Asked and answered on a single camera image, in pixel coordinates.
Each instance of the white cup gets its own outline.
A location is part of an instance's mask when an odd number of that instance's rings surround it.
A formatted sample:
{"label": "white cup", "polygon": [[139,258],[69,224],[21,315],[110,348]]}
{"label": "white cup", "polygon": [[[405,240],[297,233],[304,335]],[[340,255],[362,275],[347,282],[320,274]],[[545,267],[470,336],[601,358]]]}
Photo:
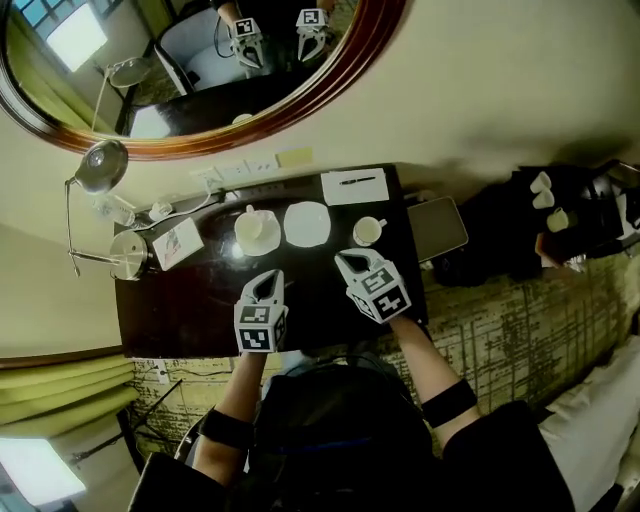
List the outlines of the white cup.
{"label": "white cup", "polygon": [[551,178],[549,178],[546,172],[542,171],[538,174],[538,177],[533,180],[531,185],[529,185],[529,188],[534,194],[538,194],[543,190],[549,190],[551,188]]}
{"label": "white cup", "polygon": [[247,211],[236,219],[234,231],[239,242],[253,242],[262,234],[264,219],[248,205]]}
{"label": "white cup", "polygon": [[353,227],[353,239],[361,247],[369,247],[376,243],[382,236],[382,228],[387,221],[374,217],[362,217]]}
{"label": "white cup", "polygon": [[547,227],[552,233],[567,229],[569,227],[569,216],[562,208],[558,208],[547,217]]}
{"label": "white cup", "polygon": [[532,202],[533,207],[536,210],[543,210],[544,208],[552,208],[556,204],[556,198],[549,189],[544,189],[540,192]]}

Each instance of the dark table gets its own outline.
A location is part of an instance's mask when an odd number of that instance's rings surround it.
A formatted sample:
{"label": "dark table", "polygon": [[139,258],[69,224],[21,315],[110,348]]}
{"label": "dark table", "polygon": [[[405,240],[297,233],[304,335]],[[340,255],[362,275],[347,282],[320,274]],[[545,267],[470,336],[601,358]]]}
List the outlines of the dark table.
{"label": "dark table", "polygon": [[[388,326],[358,312],[345,294],[346,284],[333,259],[338,251],[355,247],[353,226],[366,215],[388,221],[374,248],[393,261],[405,279],[413,302],[406,314],[426,325],[424,291],[402,189],[395,167],[384,169],[389,201],[329,207],[329,240],[311,249],[288,244],[283,231],[275,251],[237,258],[232,251],[236,243],[233,226],[247,204],[272,210],[282,226],[290,204],[324,203],[319,174],[228,192],[222,204],[193,214],[203,249],[167,272],[147,273],[140,281],[116,282],[125,354],[144,358],[237,355],[233,306],[247,282],[274,268],[284,271],[285,304],[290,308],[283,351],[355,343],[389,332]],[[175,206],[180,211],[192,203]],[[155,240],[184,219],[167,220],[142,234]]]}
{"label": "dark table", "polygon": [[192,135],[230,126],[240,114],[259,114],[289,96],[315,72],[302,69],[210,87],[135,113],[131,137]]}

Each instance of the black sleeve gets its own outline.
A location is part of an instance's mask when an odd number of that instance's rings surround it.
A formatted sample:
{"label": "black sleeve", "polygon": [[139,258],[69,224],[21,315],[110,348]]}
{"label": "black sleeve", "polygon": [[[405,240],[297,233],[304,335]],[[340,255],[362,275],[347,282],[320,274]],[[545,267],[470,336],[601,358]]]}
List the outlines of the black sleeve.
{"label": "black sleeve", "polygon": [[575,510],[524,402],[502,406],[462,429],[447,443],[443,459],[459,491],[451,499],[464,499],[465,505],[486,510]]}
{"label": "black sleeve", "polygon": [[224,4],[231,4],[231,3],[235,3],[235,2],[233,2],[233,0],[211,0],[211,5],[216,11],[220,9],[220,7],[222,7]]}
{"label": "black sleeve", "polygon": [[129,512],[222,510],[225,489],[218,482],[163,453],[149,457]]}

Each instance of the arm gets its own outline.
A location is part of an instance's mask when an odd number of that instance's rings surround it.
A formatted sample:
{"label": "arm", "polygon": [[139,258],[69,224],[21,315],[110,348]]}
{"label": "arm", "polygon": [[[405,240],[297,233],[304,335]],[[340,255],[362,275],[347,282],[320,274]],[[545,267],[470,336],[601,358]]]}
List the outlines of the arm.
{"label": "arm", "polygon": [[[422,403],[428,402],[454,384],[460,377],[440,355],[424,331],[412,320],[399,316],[391,320],[402,353],[404,354],[413,383]],[[444,448],[460,430],[480,418],[477,407],[463,412],[457,418],[435,428],[436,436]]]}
{"label": "arm", "polygon": [[235,2],[214,0],[213,5],[229,28],[233,28],[233,24],[242,19]]}
{"label": "arm", "polygon": [[[224,398],[215,410],[251,423],[260,398],[260,381],[266,360],[266,354],[242,354],[227,384]],[[226,487],[242,471],[245,458],[244,451],[203,437],[198,443],[193,467]]]}

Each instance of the floor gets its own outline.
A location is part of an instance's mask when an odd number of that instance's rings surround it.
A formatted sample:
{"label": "floor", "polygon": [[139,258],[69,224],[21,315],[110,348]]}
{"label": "floor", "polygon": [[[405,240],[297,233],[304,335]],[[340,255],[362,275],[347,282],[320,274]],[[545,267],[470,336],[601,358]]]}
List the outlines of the floor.
{"label": "floor", "polygon": [[[549,270],[516,283],[507,277],[477,288],[445,288],[423,271],[429,330],[438,349],[464,374],[488,412],[511,400],[544,406],[579,382],[602,355],[627,335],[640,307],[640,258],[617,255],[589,261],[584,273]],[[392,336],[379,341],[385,360],[411,386]],[[183,382],[137,437],[143,455],[173,453],[191,424],[220,399],[234,359],[168,360],[171,383]],[[270,355],[265,378],[279,371]],[[169,390],[149,363],[137,362],[133,385],[140,399],[132,417]]]}

